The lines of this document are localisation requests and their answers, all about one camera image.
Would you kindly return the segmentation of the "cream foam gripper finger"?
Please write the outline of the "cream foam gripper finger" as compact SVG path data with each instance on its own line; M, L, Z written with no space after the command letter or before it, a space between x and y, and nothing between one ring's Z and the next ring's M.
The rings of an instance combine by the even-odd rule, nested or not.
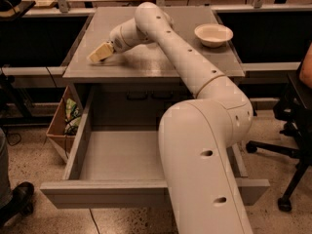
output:
M88 59L93 63L98 63L104 59L111 57L114 53L113 44L111 42L102 43L94 51L92 51Z

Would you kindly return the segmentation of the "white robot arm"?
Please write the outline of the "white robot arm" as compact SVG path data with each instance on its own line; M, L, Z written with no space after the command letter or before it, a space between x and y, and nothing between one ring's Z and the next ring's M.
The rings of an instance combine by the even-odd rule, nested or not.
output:
M165 112L158 134L179 234L253 234L227 155L252 124L253 107L245 94L149 2L116 26L89 59L99 62L149 41L159 45L193 96Z

